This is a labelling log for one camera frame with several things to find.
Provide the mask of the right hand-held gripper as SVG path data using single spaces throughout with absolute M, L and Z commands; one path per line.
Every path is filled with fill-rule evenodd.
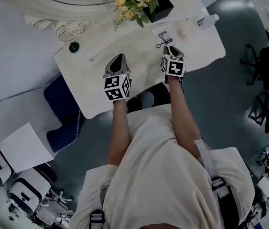
M 174 46 L 164 46 L 161 69 L 166 75 L 183 77 L 186 71 L 184 53 Z

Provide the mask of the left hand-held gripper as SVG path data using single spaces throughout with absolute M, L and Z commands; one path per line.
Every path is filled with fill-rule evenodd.
M 129 97 L 131 79 L 127 72 L 127 62 L 124 54 L 119 54 L 105 66 L 104 92 L 110 101 L 123 100 Z

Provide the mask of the black eyelash curler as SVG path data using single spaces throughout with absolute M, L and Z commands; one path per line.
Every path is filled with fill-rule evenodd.
M 168 45 L 169 43 L 173 42 L 173 38 L 165 39 L 164 34 L 162 33 L 160 33 L 158 36 L 161 42 L 156 44 L 156 48 L 161 48 L 162 45 Z

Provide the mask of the clear packet with black item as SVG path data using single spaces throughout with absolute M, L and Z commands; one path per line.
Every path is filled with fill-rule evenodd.
M 178 43 L 176 32 L 169 23 L 163 23 L 163 24 L 154 26 L 154 27 L 150 28 L 150 31 L 155 38 L 156 44 L 161 42 L 161 40 L 158 36 L 160 33 L 164 34 L 165 39 L 173 38 L 173 42 L 169 43 L 166 46 L 175 46 Z

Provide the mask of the person's right forearm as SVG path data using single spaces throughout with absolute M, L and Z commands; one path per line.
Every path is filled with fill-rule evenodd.
M 196 159 L 200 157 L 195 141 L 201 139 L 198 126 L 188 108 L 179 79 L 168 76 L 172 124 L 179 145 Z

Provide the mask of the person's left forearm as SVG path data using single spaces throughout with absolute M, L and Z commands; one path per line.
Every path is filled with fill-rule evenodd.
M 125 100 L 115 101 L 108 149 L 108 164 L 119 166 L 130 145 L 127 106 Z

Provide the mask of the white dressing table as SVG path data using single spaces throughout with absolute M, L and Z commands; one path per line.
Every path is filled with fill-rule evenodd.
M 197 21 L 207 15 L 207 9 L 199 0 L 194 16 L 180 21 L 159 23 L 169 23 L 175 30 L 178 40 L 176 47 L 184 53 L 187 72 L 204 68 L 226 54 L 215 26 L 205 30 L 196 26 Z M 80 45 L 76 53 L 71 53 L 70 43 L 66 43 L 54 55 L 60 72 L 85 118 L 91 119 L 112 109 L 113 104 L 104 92 L 103 75 L 105 66 L 120 53 L 126 56 L 131 70 L 130 97 L 164 80 L 165 76 L 160 67 L 163 50 L 155 47 L 156 41 L 150 31 L 154 26 L 156 23 L 119 38 L 109 37 L 107 40 L 97 35 L 91 38 L 80 35 L 75 39 Z M 186 30 L 186 39 L 178 35 L 179 29 Z

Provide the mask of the person's leg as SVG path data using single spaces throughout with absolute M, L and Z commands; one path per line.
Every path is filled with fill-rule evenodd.
M 127 113 L 132 113 L 148 108 L 150 105 L 149 94 L 141 93 L 127 102 Z
M 160 105 L 170 104 L 170 93 L 164 83 L 159 83 L 147 90 L 150 95 L 150 100 L 147 102 L 147 107 L 156 107 Z

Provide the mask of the black square vase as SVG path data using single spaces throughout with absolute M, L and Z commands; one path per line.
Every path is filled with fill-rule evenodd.
M 143 8 L 150 22 L 166 18 L 174 8 L 170 0 L 151 0 L 148 7 Z

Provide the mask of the person's right leg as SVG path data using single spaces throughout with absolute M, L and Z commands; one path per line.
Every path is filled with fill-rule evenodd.
M 159 83 L 147 90 L 150 95 L 150 100 L 147 102 L 147 107 L 156 107 L 160 105 L 170 104 L 170 93 L 164 83 Z

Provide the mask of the clear plastic water bottle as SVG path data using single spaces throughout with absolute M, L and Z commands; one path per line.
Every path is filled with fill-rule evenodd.
M 219 20 L 219 16 L 217 14 L 208 15 L 203 19 L 200 19 L 197 22 L 197 26 L 201 30 L 205 30 L 206 28 L 215 25 L 215 23 Z

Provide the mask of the navy blue upholstered stool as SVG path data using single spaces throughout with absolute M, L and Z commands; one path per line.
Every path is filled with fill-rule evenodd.
M 51 150 L 57 153 L 77 140 L 86 118 L 83 116 L 63 76 L 57 77 L 43 94 L 61 122 L 59 128 L 46 134 Z

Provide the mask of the person's white shirt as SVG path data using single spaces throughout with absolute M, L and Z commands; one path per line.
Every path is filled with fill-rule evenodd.
M 171 106 L 128 114 L 131 143 L 118 166 L 86 172 L 70 229 L 88 229 L 93 211 L 108 229 L 168 224 L 178 229 L 222 229 L 211 178 L 201 161 L 179 146 Z

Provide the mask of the white storage cabinet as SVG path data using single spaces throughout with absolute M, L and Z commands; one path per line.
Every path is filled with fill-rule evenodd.
M 8 136 L 1 152 L 16 173 L 54 159 L 51 148 L 41 141 L 30 123 Z

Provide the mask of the oval mirror ornate white frame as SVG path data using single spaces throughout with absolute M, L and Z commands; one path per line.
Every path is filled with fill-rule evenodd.
M 116 18 L 115 0 L 4 0 L 30 16 L 29 24 L 40 27 L 51 26 L 63 42 L 80 35 L 91 38 L 101 36 L 119 38 L 141 27 L 136 21 L 127 21 L 117 29 L 113 26 Z M 199 0 L 170 0 L 174 8 L 160 23 L 184 20 L 196 14 Z

